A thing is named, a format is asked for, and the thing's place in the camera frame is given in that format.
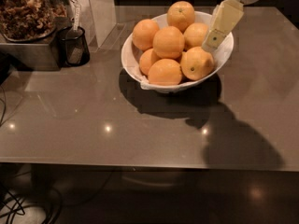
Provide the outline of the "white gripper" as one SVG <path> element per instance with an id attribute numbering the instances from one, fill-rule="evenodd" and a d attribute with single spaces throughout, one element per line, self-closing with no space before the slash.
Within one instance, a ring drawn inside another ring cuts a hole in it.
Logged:
<path id="1" fill-rule="evenodd" d="M 250 5 L 259 0 L 224 0 L 213 10 L 211 22 L 202 49 L 215 51 L 230 34 L 244 15 L 243 4 Z"/>

